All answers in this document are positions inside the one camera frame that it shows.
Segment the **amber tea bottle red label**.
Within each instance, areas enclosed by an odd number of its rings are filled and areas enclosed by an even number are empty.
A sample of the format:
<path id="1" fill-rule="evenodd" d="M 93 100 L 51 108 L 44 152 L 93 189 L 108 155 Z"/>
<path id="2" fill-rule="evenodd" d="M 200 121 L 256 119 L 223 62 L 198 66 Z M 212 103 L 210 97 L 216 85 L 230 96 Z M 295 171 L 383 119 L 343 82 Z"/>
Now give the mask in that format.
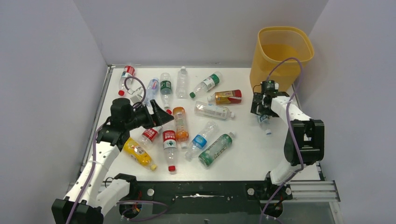
<path id="1" fill-rule="evenodd" d="M 216 105 L 233 105 L 242 102 L 241 90 L 219 91 L 207 97 L 207 101 Z"/>

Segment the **green tinted bottle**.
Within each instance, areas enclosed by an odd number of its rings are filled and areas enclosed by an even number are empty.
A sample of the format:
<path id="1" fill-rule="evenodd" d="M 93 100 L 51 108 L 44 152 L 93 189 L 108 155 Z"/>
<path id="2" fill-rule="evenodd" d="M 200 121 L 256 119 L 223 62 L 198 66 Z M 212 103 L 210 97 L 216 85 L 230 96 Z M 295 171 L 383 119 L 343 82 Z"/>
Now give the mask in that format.
<path id="1" fill-rule="evenodd" d="M 205 168 L 210 167 L 215 162 L 215 160 L 232 145 L 235 137 L 235 132 L 229 132 L 219 136 L 198 156 L 201 164 Z"/>

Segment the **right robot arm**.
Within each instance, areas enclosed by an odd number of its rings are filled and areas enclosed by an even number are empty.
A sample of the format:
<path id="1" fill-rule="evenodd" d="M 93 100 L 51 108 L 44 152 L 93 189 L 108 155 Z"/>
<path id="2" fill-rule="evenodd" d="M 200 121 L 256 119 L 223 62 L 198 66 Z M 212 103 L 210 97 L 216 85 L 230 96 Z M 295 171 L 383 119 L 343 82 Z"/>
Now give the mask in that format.
<path id="1" fill-rule="evenodd" d="M 275 81 L 263 81 L 260 87 L 261 91 L 254 93 L 250 112 L 265 119 L 280 118 L 288 127 L 284 158 L 268 172 L 269 182 L 262 187 L 265 197 L 275 199 L 298 172 L 323 159 L 325 127 L 322 120 L 302 112 L 292 96 L 279 91 Z"/>

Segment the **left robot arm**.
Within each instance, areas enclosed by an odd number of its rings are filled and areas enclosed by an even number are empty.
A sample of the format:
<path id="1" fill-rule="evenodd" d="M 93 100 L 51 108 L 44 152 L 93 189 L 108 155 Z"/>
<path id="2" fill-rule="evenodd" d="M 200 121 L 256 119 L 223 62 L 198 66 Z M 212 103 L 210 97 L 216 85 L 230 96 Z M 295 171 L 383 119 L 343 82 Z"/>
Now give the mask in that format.
<path id="1" fill-rule="evenodd" d="M 118 174 L 103 191 L 100 186 L 114 160 L 130 138 L 130 131 L 165 125 L 174 117 L 155 100 L 151 109 L 141 102 L 131 105 L 126 98 L 113 100 L 110 116 L 96 133 L 92 154 L 77 181 L 62 199 L 56 199 L 51 211 L 57 224 L 101 224 L 120 199 L 134 191 L 136 177 Z"/>

